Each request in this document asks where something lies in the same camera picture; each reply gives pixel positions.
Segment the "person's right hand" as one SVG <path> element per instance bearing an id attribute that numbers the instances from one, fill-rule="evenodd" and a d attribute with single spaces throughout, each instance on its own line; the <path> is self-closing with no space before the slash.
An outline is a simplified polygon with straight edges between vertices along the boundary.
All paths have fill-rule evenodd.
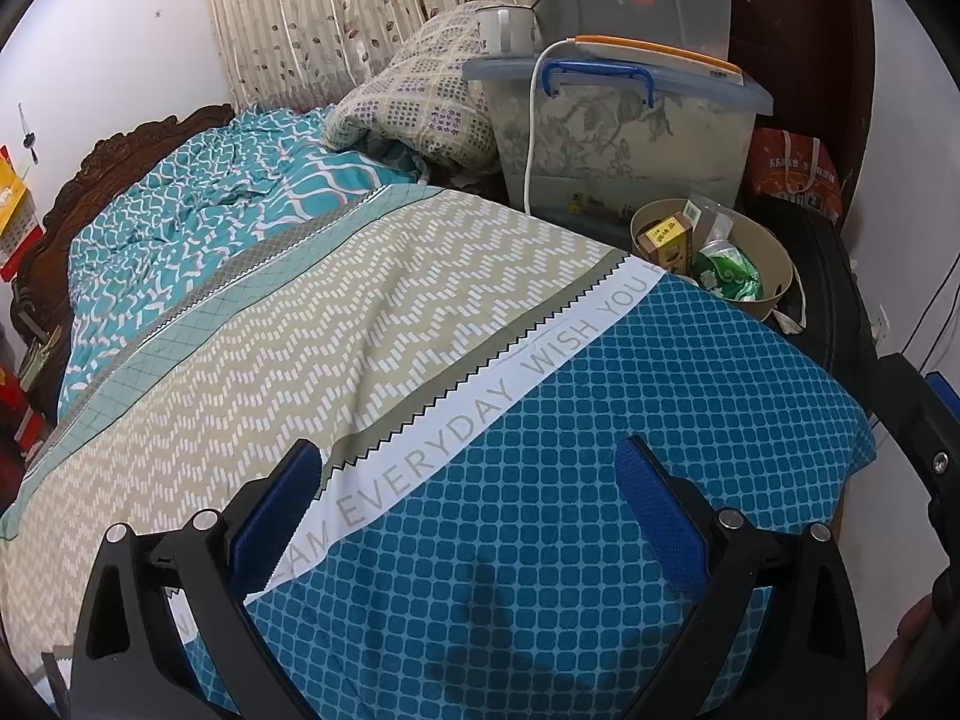
<path id="1" fill-rule="evenodd" d="M 916 601 L 898 622 L 896 637 L 880 660 L 867 671 L 867 718 L 880 720 L 893 706 L 896 680 L 903 663 L 913 650 L 928 625 L 932 611 L 932 596 Z"/>

